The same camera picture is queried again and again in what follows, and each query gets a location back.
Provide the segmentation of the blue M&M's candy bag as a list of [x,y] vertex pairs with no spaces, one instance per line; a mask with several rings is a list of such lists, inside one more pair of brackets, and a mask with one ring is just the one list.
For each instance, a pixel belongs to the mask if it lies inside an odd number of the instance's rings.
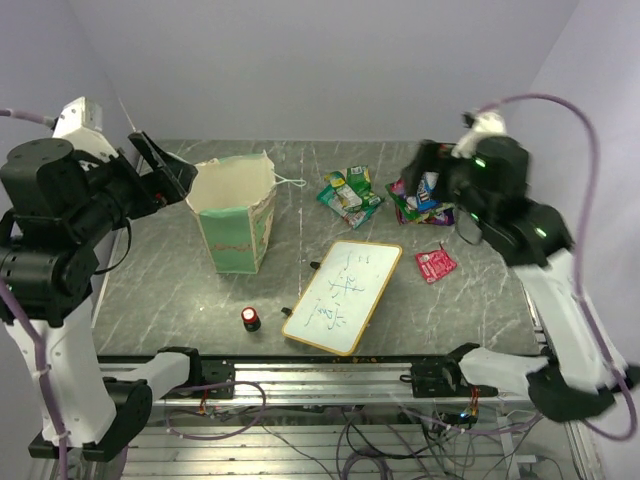
[[435,172],[425,172],[422,175],[416,194],[406,197],[406,201],[412,209],[419,213],[426,213],[442,205],[442,202],[433,196],[438,177],[439,174]]

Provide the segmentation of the purple Fox's berries candy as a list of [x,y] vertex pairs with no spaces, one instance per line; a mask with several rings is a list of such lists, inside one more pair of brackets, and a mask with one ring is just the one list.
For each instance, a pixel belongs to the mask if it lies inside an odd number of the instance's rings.
[[427,224],[436,226],[451,226],[455,223],[454,206],[443,204],[426,213],[419,213],[413,218],[406,216],[404,210],[395,206],[395,214],[399,224]]

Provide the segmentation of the red snack packet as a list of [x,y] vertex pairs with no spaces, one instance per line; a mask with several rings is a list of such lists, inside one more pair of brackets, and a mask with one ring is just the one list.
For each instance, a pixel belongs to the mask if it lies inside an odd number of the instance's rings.
[[458,266],[442,243],[435,250],[417,253],[414,258],[422,278],[429,285],[443,279]]

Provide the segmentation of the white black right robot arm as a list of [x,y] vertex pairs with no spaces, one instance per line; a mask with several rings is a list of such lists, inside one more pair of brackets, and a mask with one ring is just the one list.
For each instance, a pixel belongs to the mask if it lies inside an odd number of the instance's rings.
[[402,172],[409,194],[435,174],[433,198],[471,216],[482,240],[522,283],[549,344],[537,356],[519,356],[466,343],[450,353],[453,364],[440,380],[455,396],[486,385],[528,396],[557,423],[586,421],[612,407],[616,394],[638,386],[639,368],[593,333],[598,321],[571,275],[577,249],[562,215],[528,198],[529,161],[508,136],[480,140],[468,158],[454,156],[450,144],[424,140]]

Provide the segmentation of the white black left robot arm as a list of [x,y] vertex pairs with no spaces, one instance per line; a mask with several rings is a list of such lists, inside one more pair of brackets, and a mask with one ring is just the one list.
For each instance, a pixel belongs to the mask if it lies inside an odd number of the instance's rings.
[[114,459],[146,426],[156,400],[203,387],[199,352],[166,347],[118,376],[102,373],[92,338],[96,246],[109,233],[186,198],[195,166],[147,134],[130,141],[149,164],[138,173],[103,140],[81,146],[42,138],[13,148],[1,169],[12,208],[1,221],[1,320],[21,350],[40,396],[35,458],[76,448]]

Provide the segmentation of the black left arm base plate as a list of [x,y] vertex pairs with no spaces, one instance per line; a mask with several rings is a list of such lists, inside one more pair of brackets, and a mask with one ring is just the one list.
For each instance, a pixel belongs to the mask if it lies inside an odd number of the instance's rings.
[[203,360],[202,377],[198,386],[206,386],[222,383],[221,387],[205,390],[187,390],[185,387],[173,390],[165,396],[165,399],[202,398],[228,400],[233,398],[236,372],[232,363],[227,360]]

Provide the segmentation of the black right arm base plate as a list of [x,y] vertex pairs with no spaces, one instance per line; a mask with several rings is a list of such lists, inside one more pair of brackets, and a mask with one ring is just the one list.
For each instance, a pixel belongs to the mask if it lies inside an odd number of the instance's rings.
[[425,357],[413,363],[409,370],[409,383],[415,398],[470,399],[473,393],[480,397],[495,397],[498,390],[467,381],[458,364],[447,356]]

